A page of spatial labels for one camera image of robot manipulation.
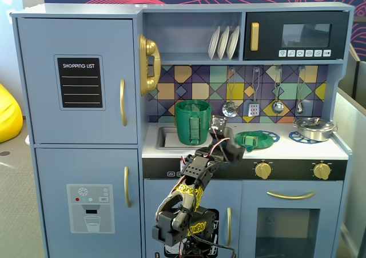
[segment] green pitcher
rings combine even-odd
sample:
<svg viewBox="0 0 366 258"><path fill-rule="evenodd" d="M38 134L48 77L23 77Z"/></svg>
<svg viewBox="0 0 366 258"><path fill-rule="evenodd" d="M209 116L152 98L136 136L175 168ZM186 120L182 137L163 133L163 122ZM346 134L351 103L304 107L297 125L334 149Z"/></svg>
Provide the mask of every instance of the green pitcher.
<svg viewBox="0 0 366 258"><path fill-rule="evenodd" d="M204 101L182 101L176 106L178 138L185 145L201 145L210 127L211 105Z"/></svg>

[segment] oven window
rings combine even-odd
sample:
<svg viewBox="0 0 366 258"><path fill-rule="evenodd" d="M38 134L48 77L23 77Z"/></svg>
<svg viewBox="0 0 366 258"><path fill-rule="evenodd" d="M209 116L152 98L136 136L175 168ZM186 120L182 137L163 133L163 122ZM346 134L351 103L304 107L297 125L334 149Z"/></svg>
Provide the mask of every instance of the oven window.
<svg viewBox="0 0 366 258"><path fill-rule="evenodd" d="M259 208L256 258L312 258L319 209Z"/></svg>

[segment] blue cabinet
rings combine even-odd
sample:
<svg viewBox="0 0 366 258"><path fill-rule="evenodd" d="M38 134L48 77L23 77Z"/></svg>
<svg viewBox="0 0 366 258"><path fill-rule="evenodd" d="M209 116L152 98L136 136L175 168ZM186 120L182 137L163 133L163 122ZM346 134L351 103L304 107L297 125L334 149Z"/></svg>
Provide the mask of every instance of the blue cabinet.
<svg viewBox="0 0 366 258"><path fill-rule="evenodd" d="M343 182L242 183L239 258L331 257Z"/></svg>
<svg viewBox="0 0 366 258"><path fill-rule="evenodd" d="M35 143L137 144L131 19L18 27Z"/></svg>
<svg viewBox="0 0 366 258"><path fill-rule="evenodd" d="M152 228L156 225L154 220L156 210L176 182L174 180L144 180L146 257L154 257L156 252L160 253L161 258L176 257L178 254L178 245L173 248L165 247L152 238ZM205 189L201 201L202 207L213 208L218 213L218 221L215 222L215 227L218 230L214 234L214 240L218 241L219 244L229 245L236 252L239 245L240 205L241 181L212 180ZM228 209L231 211L229 242ZM212 248L209 255L212 258L227 258L230 256L230 250L217 248Z"/></svg>
<svg viewBox="0 0 366 258"><path fill-rule="evenodd" d="M36 156L51 258L141 257L136 149L37 148Z"/></svg>

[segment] microwave handle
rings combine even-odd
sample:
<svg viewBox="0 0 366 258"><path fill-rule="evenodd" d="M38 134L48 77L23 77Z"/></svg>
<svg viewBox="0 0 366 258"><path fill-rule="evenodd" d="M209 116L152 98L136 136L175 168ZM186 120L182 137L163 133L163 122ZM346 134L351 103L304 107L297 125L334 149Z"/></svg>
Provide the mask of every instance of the microwave handle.
<svg viewBox="0 0 366 258"><path fill-rule="evenodd" d="M258 51L258 43L259 43L259 23L252 22L252 37L250 39L251 51Z"/></svg>

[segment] oven door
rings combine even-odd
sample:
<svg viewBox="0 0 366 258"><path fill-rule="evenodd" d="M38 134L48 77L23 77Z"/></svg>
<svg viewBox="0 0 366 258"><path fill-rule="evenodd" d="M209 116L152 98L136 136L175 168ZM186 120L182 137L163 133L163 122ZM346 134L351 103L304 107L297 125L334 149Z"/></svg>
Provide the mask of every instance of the oven door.
<svg viewBox="0 0 366 258"><path fill-rule="evenodd" d="M243 181L239 257L332 257L342 188L342 181Z"/></svg>

